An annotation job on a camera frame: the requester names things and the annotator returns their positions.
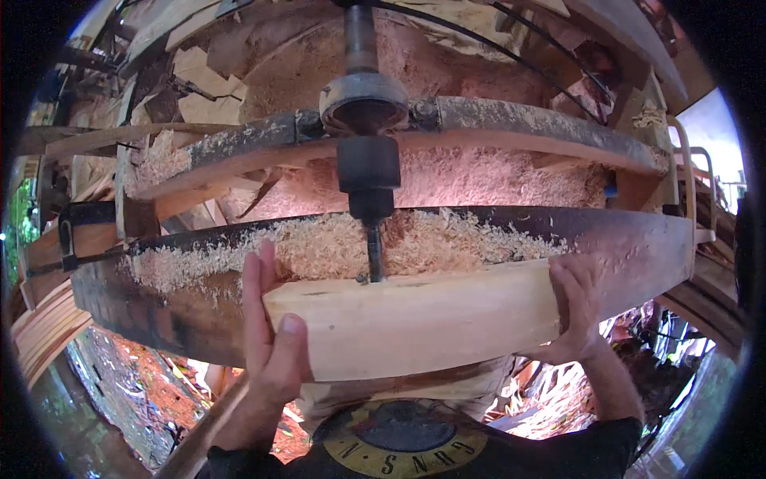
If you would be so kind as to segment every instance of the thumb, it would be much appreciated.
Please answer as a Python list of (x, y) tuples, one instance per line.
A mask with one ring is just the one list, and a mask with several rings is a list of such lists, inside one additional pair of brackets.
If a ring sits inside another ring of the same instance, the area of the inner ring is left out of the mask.
[(295, 314), (285, 314), (280, 321), (271, 357), (264, 369), (272, 382), (283, 384), (287, 388), (300, 389), (303, 372), (308, 365), (309, 345), (308, 329), (303, 318)]

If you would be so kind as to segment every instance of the rusty metal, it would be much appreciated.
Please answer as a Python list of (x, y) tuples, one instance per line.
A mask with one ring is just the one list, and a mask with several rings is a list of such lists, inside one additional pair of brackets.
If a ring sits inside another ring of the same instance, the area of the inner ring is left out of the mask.
[[(437, 212), (438, 208), (419, 208)], [(600, 209), (534, 206), (481, 206), (452, 208), (468, 212), (491, 225), (544, 239), (566, 239), (583, 252), (597, 254), (604, 269), (603, 318), (642, 304), (691, 275), (688, 251), (691, 226), (686, 218)], [(201, 244), (234, 245), (253, 229), (269, 228), (285, 218), (229, 225), (180, 235), (140, 240), (130, 248), (138, 254), (163, 246), (190, 251)], [(87, 264), (72, 274), (78, 307), (93, 314), (101, 326), (147, 346), (226, 366), (244, 366), (242, 316), (237, 293), (240, 274), (216, 274), (199, 287), (167, 296), (138, 285), (120, 259)], [(234, 292), (227, 297), (216, 288)]]

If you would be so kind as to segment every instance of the wire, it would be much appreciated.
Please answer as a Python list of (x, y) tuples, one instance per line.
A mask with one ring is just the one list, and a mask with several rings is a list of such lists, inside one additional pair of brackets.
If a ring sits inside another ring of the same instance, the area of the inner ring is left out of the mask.
[(421, 20), (430, 21), (431, 23), (435, 23), (437, 25), (441, 25), (442, 27), (449, 28), (450, 30), (456, 31), (458, 33), (464, 34), (469, 38), (472, 38), (473, 40), (478, 41), (481, 44), (484, 44), (488, 47), (494, 48), (495, 50), (499, 51), (500, 53), (504, 54), (507, 57), (512, 58), (513, 60), (517, 61), (522, 66), (528, 68), (531, 71), (534, 71), (541, 77), (545, 79), (552, 87), (554, 87), (556, 90), (563, 93), (569, 100), (572, 100), (574, 104), (576, 104), (578, 107), (580, 107), (585, 113), (588, 114), (590, 118), (596, 121), (599, 125), (606, 126), (606, 123), (602, 122), (600, 118), (595, 116), (591, 111), (585, 107), (585, 105), (582, 104), (580, 100), (578, 100), (574, 95), (569, 93), (565, 88), (563, 88), (561, 85), (559, 85), (554, 78), (552, 78), (550, 75), (545, 73), (544, 71), (538, 69), (534, 65), (530, 64), (517, 54), (510, 51), (508, 48), (503, 47), (500, 44), (495, 43), (494, 41), (485, 38), (477, 33), (474, 33), (473, 31), (469, 30), (468, 28), (461, 27), (460, 25), (456, 25), (452, 23), (451, 21), (444, 20), (439, 17), (435, 17), (431, 14), (425, 13), (423, 11), (413, 10), (412, 8), (403, 7), (401, 5), (395, 5), (391, 3), (385, 3), (381, 2), (380, 0), (365, 0), (364, 2), (359, 2), (363, 5), (368, 5), (374, 8), (380, 8), (383, 10), (390, 10), (390, 11), (396, 11), (397, 13), (401, 13), (403, 15), (410, 15), (411, 17), (420, 18)]
[(543, 30), (539, 26), (527, 20), (526, 18), (524, 18), (523, 15), (519, 15), (515, 11), (506, 7), (502, 3), (495, 2), (492, 4), (492, 6), (500, 10), (502, 13), (508, 15), (509, 17), (514, 17), (514, 19), (517, 20), (522, 25), (526, 25), (527, 27), (529, 27), (529, 29), (531, 29), (536, 34), (543, 37), (549, 44), (556, 47), (556, 49), (558, 49), (561, 53), (566, 55), (570, 60), (574, 61), (574, 64), (580, 67), (580, 70), (582, 70), (583, 73), (585, 73), (591, 80), (593, 80), (593, 82), (595, 82), (596, 85), (598, 85), (598, 87), (601, 88), (601, 90), (607, 95), (607, 97), (609, 97), (609, 99), (614, 102), (614, 95), (612, 95), (612, 93), (604, 86), (604, 84), (601, 83), (590, 71), (588, 71), (588, 69), (585, 68), (585, 66), (578, 60), (577, 57), (575, 57), (575, 55), (572, 52), (567, 50), (564, 45), (558, 43), (558, 41), (556, 41), (556, 39), (553, 38), (547, 31)]

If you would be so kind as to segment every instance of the black t-shirt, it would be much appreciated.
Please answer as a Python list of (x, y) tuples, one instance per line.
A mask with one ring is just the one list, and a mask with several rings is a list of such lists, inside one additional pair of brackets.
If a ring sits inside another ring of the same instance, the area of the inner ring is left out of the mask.
[(640, 434), (640, 421), (625, 418), (533, 441), (482, 425), (433, 399), (395, 399), (355, 405), (325, 420), (308, 454), (288, 464), (271, 454), (213, 447), (206, 472), (213, 479), (618, 478)]

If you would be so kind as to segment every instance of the fingernail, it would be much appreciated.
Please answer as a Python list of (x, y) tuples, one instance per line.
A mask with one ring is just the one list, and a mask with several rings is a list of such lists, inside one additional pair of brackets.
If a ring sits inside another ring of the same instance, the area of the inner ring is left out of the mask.
[(300, 331), (300, 324), (301, 319), (294, 315), (294, 314), (285, 314), (282, 317), (282, 323), (280, 324), (280, 329), (284, 331), (285, 333), (295, 334), (298, 331)]

